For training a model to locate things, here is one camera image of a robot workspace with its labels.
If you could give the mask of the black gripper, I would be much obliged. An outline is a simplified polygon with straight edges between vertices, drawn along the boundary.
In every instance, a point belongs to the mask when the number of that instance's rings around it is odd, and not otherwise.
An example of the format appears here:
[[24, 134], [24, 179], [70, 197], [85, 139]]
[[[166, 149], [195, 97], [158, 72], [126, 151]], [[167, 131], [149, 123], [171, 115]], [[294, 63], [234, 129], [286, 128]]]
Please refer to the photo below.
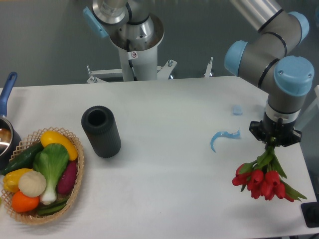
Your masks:
[[261, 121], [251, 121], [249, 131], [266, 147], [288, 147], [302, 139], [302, 132], [294, 128], [295, 122], [284, 123], [282, 118], [277, 121], [263, 118]]

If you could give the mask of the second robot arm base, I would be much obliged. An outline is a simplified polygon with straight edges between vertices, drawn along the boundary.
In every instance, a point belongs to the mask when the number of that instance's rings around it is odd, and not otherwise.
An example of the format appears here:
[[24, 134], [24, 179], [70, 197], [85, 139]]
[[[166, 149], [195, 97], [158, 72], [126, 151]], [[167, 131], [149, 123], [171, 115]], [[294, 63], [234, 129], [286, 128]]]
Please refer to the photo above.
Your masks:
[[163, 23], [150, 12], [149, 0], [94, 0], [83, 16], [97, 36], [110, 38], [128, 52], [156, 47], [164, 36]]

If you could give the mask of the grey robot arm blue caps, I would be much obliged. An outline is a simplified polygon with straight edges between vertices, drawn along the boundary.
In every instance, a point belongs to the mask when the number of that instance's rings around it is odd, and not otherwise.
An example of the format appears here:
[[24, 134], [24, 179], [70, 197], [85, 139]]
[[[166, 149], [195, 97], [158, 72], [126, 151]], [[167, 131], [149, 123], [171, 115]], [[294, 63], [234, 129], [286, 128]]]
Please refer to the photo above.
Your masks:
[[250, 132], [267, 146], [290, 146], [301, 141], [294, 128], [315, 70], [304, 57], [291, 51], [307, 36], [307, 18], [286, 12], [274, 0], [234, 0], [232, 4], [258, 31], [253, 42], [236, 41], [228, 49], [224, 66], [268, 94], [264, 116], [252, 121]]

